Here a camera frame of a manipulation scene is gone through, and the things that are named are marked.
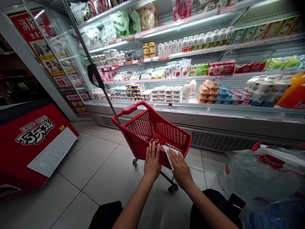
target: shelf light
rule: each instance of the shelf light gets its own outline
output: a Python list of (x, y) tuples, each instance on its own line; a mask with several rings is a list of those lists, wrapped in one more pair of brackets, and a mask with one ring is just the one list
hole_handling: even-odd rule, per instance
[(89, 53), (106, 50), (106, 49), (109, 49), (109, 48), (112, 48), (112, 47), (116, 47), (116, 46), (119, 46), (119, 45), (123, 45), (123, 44), (126, 44), (126, 43), (128, 43), (128, 42), (127, 41), (122, 41), (120, 43), (116, 43), (116, 44), (108, 45), (108, 46), (105, 46), (105, 47), (102, 47), (102, 48), (90, 50)]

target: plastic bag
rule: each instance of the plastic bag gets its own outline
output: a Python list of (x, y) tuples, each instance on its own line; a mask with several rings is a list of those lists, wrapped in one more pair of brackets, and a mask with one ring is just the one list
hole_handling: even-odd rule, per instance
[(155, 27), (155, 6), (149, 3), (141, 9), (137, 10), (140, 16), (141, 31), (152, 29)]

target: metal pole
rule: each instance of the metal pole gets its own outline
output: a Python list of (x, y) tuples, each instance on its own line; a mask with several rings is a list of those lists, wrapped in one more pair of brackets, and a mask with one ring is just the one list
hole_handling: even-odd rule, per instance
[(36, 19), (34, 18), (34, 16), (33, 16), (32, 12), (31, 12), (31, 10), (28, 8), (27, 3), (25, 3), (25, 0), (21, 0), (21, 1), (22, 1), (22, 3), (23, 3), (23, 6), (24, 6), (25, 10), (28, 12), (29, 16), (30, 16), (31, 19), (34, 21), (34, 23), (35, 23), (35, 25), (36, 25), (38, 31), (39, 31), (40, 34), (41, 34), (41, 36), (43, 37), (43, 39), (45, 40), (45, 42), (46, 42), (46, 43), (48, 44), (48, 46), (50, 47), (50, 49), (51, 49), (51, 51), (52, 51), (52, 53), (53, 53), (55, 59), (56, 59), (57, 62), (59, 63), (59, 65), (60, 65), (60, 67), (62, 68), (63, 72), (66, 74), (68, 80), (69, 80), (70, 83), (72, 84), (72, 86), (73, 86), (74, 90), (76, 91), (77, 95), (79, 96), (79, 98), (81, 99), (81, 101), (84, 103), (84, 101), (83, 101), (82, 97), (80, 96), (78, 90), (76, 89), (75, 85), (71, 82), (68, 73), (67, 73), (66, 70), (64, 69), (63, 64), (60, 62), (59, 58), (57, 57), (56, 52), (54, 51), (53, 47), (49, 44), (49, 41), (47, 40), (47, 38), (46, 38), (44, 32), (43, 32), (42, 29), (40, 28), (40, 25), (38, 24), (38, 22), (37, 22)]
[[(79, 41), (80, 41), (80, 43), (82, 44), (83, 49), (84, 49), (84, 51), (85, 51), (85, 53), (86, 53), (86, 55), (87, 55), (87, 57), (88, 57), (88, 60), (89, 60), (90, 64), (93, 64), (93, 61), (92, 61), (91, 56), (90, 56), (90, 53), (89, 53), (89, 51), (88, 51), (88, 49), (87, 49), (87, 47), (86, 47), (86, 45), (85, 45), (85, 43), (84, 43), (84, 41), (83, 41), (83, 38), (82, 38), (82, 36), (81, 36), (81, 34), (80, 34), (78, 28), (77, 28), (76, 22), (75, 22), (75, 20), (74, 20), (74, 17), (73, 17), (73, 15), (72, 15), (72, 12), (71, 12), (71, 9), (70, 9), (70, 7), (69, 7), (69, 5), (68, 5), (68, 3), (67, 3), (66, 0), (62, 0), (62, 1), (63, 1), (63, 4), (64, 4), (64, 7), (65, 7), (66, 11), (68, 12), (68, 16), (69, 16), (70, 20), (72, 21), (73, 27), (74, 27), (74, 29), (75, 29), (75, 32), (76, 32), (78, 38), (79, 38)], [(111, 108), (111, 110), (112, 110), (112, 112), (113, 112), (115, 118), (117, 119), (119, 125), (121, 125), (120, 120), (119, 120), (119, 118), (118, 118), (118, 116), (117, 116), (117, 113), (115, 112), (115, 110), (114, 110), (114, 108), (113, 108), (113, 106), (112, 106), (112, 103), (111, 103), (111, 101), (110, 101), (110, 98), (108, 97), (108, 94), (107, 94), (107, 92), (106, 92), (106, 90), (105, 90), (104, 83), (103, 83), (102, 81), (101, 81), (101, 83), (102, 83), (103, 85), (101, 86), (100, 83), (99, 83), (99, 86), (100, 86), (100, 88), (103, 90), (103, 92), (104, 92), (104, 94), (105, 94), (105, 96), (106, 96), (106, 99), (107, 99), (107, 101), (108, 101), (108, 103), (109, 103), (109, 105), (110, 105), (110, 108)]]

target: white tile floor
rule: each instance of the white tile floor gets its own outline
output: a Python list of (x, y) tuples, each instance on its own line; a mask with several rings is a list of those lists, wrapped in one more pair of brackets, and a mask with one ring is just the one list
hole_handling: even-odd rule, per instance
[[(123, 207), (136, 189), (144, 164), (132, 166), (133, 155), (122, 133), (91, 121), (73, 122), (79, 137), (43, 188), (0, 203), (0, 229), (86, 229), (99, 205), (120, 200)], [(225, 154), (190, 148), (186, 162), (195, 183), (224, 194), (216, 174)], [(162, 171), (172, 178), (167, 168)], [(192, 202), (160, 176), (145, 205), (139, 228), (188, 228)]]

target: promotional sign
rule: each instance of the promotional sign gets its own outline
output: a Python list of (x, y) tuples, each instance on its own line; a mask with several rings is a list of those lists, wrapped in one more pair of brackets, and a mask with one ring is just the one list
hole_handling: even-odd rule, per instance
[(43, 9), (32, 10), (34, 17), (42, 29), (44, 35), (48, 39), (50, 45), (55, 51), (58, 58), (66, 58), (61, 61), (63, 68), (56, 61), (49, 45), (45, 42), (34, 21), (27, 12), (11, 15), (10, 19), (19, 30), (25, 41), (29, 44), (35, 55), (40, 59), (41, 64), (50, 74), (59, 89), (73, 88), (64, 70), (76, 87), (83, 87), (83, 83), (77, 75), (74, 66), (67, 58), (67, 53), (61, 42), (57, 38), (57, 34), (51, 25), (46, 13)]
[[(77, 94), (66, 94), (65, 96), (67, 100), (69, 100), (69, 103), (73, 106), (74, 110), (77, 112), (78, 115), (89, 114), (85, 105), (83, 104), (82, 100), (79, 98)], [(88, 92), (80, 93), (80, 96), (84, 101), (90, 99)]]

